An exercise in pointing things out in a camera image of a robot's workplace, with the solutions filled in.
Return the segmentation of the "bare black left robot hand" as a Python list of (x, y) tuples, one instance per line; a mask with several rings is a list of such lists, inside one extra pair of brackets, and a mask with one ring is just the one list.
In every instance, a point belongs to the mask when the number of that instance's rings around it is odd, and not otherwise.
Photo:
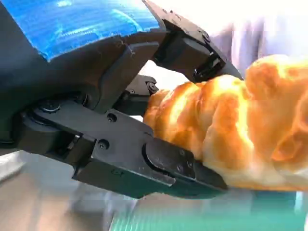
[(132, 198), (225, 192), (220, 175), (134, 119), (156, 92), (139, 74), (148, 60), (191, 82), (240, 77), (204, 30), (148, 0), (1, 1), (1, 154), (60, 161)]

